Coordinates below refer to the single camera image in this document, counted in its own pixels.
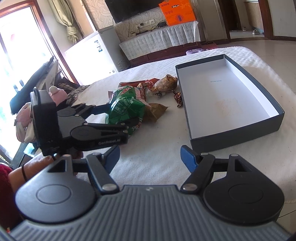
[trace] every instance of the human hand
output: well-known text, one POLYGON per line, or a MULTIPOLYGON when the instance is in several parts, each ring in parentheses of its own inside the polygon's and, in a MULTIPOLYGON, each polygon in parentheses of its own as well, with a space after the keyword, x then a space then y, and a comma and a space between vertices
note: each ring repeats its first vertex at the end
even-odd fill
MULTIPOLYGON (((74 154, 72 154, 73 159, 82 157, 83 153, 81 151, 76 151, 74 154)), ((42 171, 45 167, 53 162, 54 159, 51 156, 43 156, 42 153, 32 158, 23 167, 27 180, 30 180, 37 173, 42 171)), ((9 173, 8 178, 14 192, 16 192, 26 182, 22 173, 22 167, 19 167, 9 173)))

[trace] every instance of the bed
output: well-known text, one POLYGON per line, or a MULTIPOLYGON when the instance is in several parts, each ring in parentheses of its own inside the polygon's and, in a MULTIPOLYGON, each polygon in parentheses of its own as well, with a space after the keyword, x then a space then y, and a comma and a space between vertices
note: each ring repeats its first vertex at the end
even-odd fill
MULTIPOLYGON (((79 95, 76 102, 105 104, 108 91, 119 82, 176 76, 175 66, 196 59, 226 54, 252 74, 277 100, 285 111, 279 131, 236 146, 211 152, 218 158, 238 153, 274 181, 284 192, 285 202, 296 202, 296 96, 284 81, 260 57, 244 47, 208 50, 154 63, 144 64, 93 83, 79 95)), ((142 126, 120 147, 121 157, 111 177, 123 187, 126 184, 163 185, 178 187, 190 172, 180 159, 180 147, 190 146, 184 108, 177 108, 172 93, 161 99, 150 96, 149 103, 169 106, 155 124, 142 126)), ((90 116, 87 121, 104 123, 105 114, 90 116)))

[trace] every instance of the tiled floor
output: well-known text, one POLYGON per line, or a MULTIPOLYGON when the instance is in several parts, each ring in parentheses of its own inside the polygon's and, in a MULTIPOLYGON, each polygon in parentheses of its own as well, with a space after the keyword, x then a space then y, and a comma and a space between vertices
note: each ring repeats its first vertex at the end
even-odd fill
POLYGON ((233 30, 229 33, 231 39, 264 37, 264 34, 253 35, 253 31, 233 30))
MULTIPOLYGON (((254 40, 219 45, 219 47, 230 46, 243 46, 252 50, 296 93, 296 42, 254 40)), ((296 203, 284 205, 278 223, 290 233, 296 232, 296 203)))

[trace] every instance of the curtain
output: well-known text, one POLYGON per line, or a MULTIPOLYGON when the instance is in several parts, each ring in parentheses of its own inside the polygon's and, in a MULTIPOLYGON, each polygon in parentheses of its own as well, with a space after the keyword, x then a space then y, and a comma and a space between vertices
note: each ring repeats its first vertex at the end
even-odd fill
POLYGON ((48 0, 54 16, 60 24, 67 27, 67 38, 73 44, 79 41, 78 31, 73 26, 73 17, 65 0, 48 0))

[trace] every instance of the black box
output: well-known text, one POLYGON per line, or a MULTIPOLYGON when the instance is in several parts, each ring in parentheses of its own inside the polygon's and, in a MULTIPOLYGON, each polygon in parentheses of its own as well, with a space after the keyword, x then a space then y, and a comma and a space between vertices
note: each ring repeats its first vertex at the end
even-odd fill
POLYGON ((176 66, 192 149, 219 150, 277 131, 284 110, 227 55, 176 66))

